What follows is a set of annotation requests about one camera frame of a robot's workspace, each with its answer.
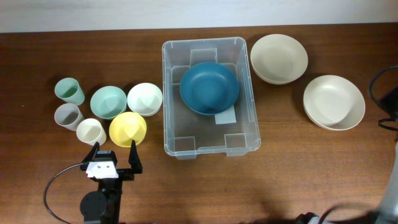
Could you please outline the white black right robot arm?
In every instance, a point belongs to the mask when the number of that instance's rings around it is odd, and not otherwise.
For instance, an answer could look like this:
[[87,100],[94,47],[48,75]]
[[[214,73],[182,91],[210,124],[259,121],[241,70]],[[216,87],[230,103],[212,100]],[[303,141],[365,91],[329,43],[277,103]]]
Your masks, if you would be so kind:
[[[394,88],[381,99],[374,97],[372,88],[368,88],[370,98],[380,107],[387,112],[390,117],[380,119],[378,125],[382,128],[397,131],[397,128],[385,125],[386,122],[397,122],[397,88]],[[385,194],[375,211],[370,211],[364,216],[340,221],[328,221],[326,218],[333,211],[340,208],[353,208],[355,204],[340,204],[329,208],[323,215],[318,216],[314,213],[300,214],[294,223],[298,224],[350,224],[350,223],[391,223],[397,224],[397,160],[394,161],[394,167],[387,185]]]

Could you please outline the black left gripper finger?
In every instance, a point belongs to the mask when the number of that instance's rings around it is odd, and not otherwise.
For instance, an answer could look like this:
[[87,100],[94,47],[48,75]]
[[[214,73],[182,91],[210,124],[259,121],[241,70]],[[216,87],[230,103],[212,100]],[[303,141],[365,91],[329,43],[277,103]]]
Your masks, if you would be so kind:
[[131,165],[131,169],[134,174],[142,173],[142,164],[141,164],[141,160],[137,153],[137,147],[136,147],[135,140],[132,140],[132,142],[131,142],[128,163]]
[[82,160],[80,165],[80,170],[87,170],[88,164],[92,162],[100,149],[99,142],[95,142],[94,146],[90,150],[90,152],[86,155],[86,157]]

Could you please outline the blue bowl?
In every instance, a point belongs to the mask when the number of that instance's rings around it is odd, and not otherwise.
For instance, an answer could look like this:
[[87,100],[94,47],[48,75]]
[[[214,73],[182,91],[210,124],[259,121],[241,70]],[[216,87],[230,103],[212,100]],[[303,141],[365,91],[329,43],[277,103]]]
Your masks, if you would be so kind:
[[222,64],[199,63],[184,73],[180,81],[180,95],[183,102],[196,113],[222,113],[238,99],[238,78]]

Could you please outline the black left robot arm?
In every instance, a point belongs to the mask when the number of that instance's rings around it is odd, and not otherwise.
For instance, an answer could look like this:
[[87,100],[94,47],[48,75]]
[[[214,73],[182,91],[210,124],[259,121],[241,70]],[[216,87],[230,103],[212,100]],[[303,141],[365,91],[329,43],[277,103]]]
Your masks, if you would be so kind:
[[87,193],[81,200],[80,212],[84,223],[118,223],[123,182],[133,181],[142,173],[136,142],[131,141],[128,163],[130,168],[118,169],[114,151],[101,151],[96,142],[82,160],[80,170],[98,183],[98,189]]

